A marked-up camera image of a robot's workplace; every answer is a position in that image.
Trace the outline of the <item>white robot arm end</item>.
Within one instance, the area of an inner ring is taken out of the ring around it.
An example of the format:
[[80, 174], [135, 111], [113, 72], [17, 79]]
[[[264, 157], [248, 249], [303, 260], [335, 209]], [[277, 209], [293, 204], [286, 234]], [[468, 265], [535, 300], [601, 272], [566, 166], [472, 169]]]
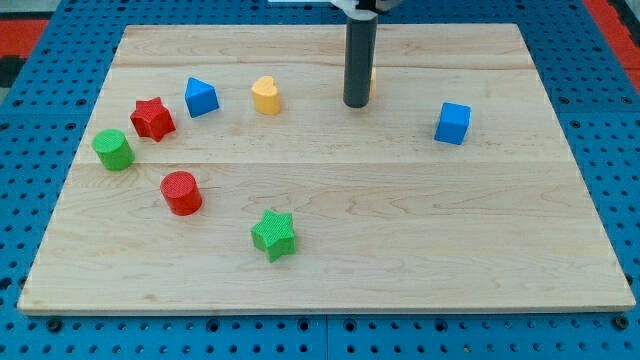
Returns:
[[272, 5], [326, 5], [340, 9], [348, 18], [368, 21], [385, 14], [403, 0], [268, 0]]

